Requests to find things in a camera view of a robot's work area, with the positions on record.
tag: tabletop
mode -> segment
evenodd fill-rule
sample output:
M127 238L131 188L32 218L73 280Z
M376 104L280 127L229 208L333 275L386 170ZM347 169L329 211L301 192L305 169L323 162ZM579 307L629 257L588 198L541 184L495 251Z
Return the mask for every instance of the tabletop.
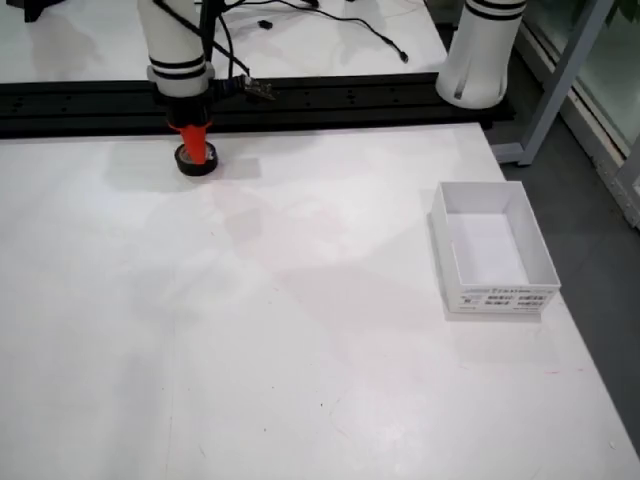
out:
M0 469L11 479L630 479L558 296L451 316L439 181L474 125L0 144Z
M430 72L446 58L422 0L322 0L321 8L363 18L406 51L409 62L357 23L274 5L225 15L236 55L255 77ZM149 60L135 0L66 0L35 23L23 23L22 16L0 4L0 83L146 79ZM274 27L263 30L259 20ZM216 39L226 46L222 31ZM226 75L224 57L214 54L213 65Z

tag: white cylinder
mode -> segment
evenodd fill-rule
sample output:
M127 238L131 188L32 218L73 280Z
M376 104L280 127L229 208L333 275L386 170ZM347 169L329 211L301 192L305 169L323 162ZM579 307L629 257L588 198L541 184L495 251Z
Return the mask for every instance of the white cylinder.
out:
M436 90L447 102L482 109L500 103L526 0L466 0Z
M198 25L193 0L164 0L178 15ZM202 49L202 41L153 0L138 0L138 13L147 40L149 80L160 93L175 98L191 97L204 92L210 73Z

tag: cable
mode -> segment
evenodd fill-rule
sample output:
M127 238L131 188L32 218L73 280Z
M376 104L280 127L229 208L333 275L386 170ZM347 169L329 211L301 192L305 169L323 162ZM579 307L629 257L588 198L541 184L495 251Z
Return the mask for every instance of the cable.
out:
M231 55L231 58L234 58L235 55L233 54L233 40L231 40L231 33L229 33L227 22L224 21L224 18L222 18L222 15L220 15L220 25L222 25L224 34L227 37L227 44L229 45L229 54ZM231 77L233 77L233 61L229 59L229 78Z
M192 32L193 34L197 35L198 37L200 37L200 39L205 42L207 45L211 45L213 48L215 48L218 52L220 52L221 54L223 54L225 57L227 57L229 59L230 62L235 63L236 65L238 65L242 70L244 70L244 72L247 74L248 77L251 76L251 73L249 72L249 68L242 63L240 60L238 60L238 58L234 55L232 55L230 52L227 52L218 42L216 42L214 39L212 38L206 38L203 33L200 31L200 29L198 27L196 27L194 24L192 24L189 20L187 20L186 18L184 18L183 16L181 16L179 13L177 13L175 10L173 10L169 5L167 5L164 0L153 0L153 3L160 8L161 10L163 10L167 15L169 15L171 18L173 18L176 22L178 22L180 25L182 25L184 28L186 28L187 30L189 30L190 32Z
M360 23L361 25L363 25L365 28L367 28L371 33L373 33L376 37L378 37L380 40L382 40L384 43L386 43L387 45L389 45L391 48L393 48L396 52L398 52L398 55L400 56L400 59L404 62L407 63L409 61L409 55L407 55L406 52L404 52L403 50L400 49L400 47L398 47L398 45L395 44L395 42L393 40L391 40L389 37L382 35L380 32L378 32L375 28L373 28L369 22L367 22L366 20L363 20L362 18L356 18L356 17L336 17L335 15L332 15L330 13L327 13L323 10L320 10L319 8L311 8L311 7L301 7L298 5L294 5L293 3L289 3L285 0L262 0L262 1L252 1L252 2L248 2L246 0L238 0L236 3L233 3L231 5L229 5L226 9L226 11L231 10L232 8L238 7L238 6L246 6L246 5L267 5L270 3L282 3L284 5L287 5L288 7L294 8L296 10L301 10L303 12L311 12L311 13L319 13L320 15L324 15L325 17L331 18L332 20L337 20L339 22L356 22L356 23Z

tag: black ring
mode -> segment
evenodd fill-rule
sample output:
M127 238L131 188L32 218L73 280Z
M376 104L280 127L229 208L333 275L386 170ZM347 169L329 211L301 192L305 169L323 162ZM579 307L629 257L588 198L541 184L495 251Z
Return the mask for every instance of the black ring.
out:
M476 10L475 8L470 6L469 2L465 3L465 7L476 17L484 18L485 20L494 20L496 22L508 22L509 20L515 20L516 18L520 18L522 16L522 12L513 13L511 15L493 15L491 13L481 12L480 10Z
M165 68L167 70L179 70L182 68L192 68L192 67L200 66L202 63L204 63L204 55L201 55L195 60L189 60L188 62L178 62L178 63L161 62L151 57L149 57L149 60L151 61L151 65L153 65L154 67Z
M477 3L478 5L486 8L493 8L494 10L517 10L524 7L527 4L527 0L510 5L504 3L493 3L487 0L473 0L473 3Z
M153 72L157 76L159 76L160 78L166 78L167 80L187 80L189 78L197 78L201 75L204 75L206 71L207 71L207 68L204 66L202 68L199 68L198 70L194 70L192 72L185 72L185 73L166 73L166 72L159 72L155 68L153 69Z

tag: cardboard box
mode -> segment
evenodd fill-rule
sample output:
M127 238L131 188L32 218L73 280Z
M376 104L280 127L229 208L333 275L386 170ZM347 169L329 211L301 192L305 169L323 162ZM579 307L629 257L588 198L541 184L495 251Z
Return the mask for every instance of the cardboard box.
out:
M560 280L520 182L446 182L431 210L451 312L539 313Z

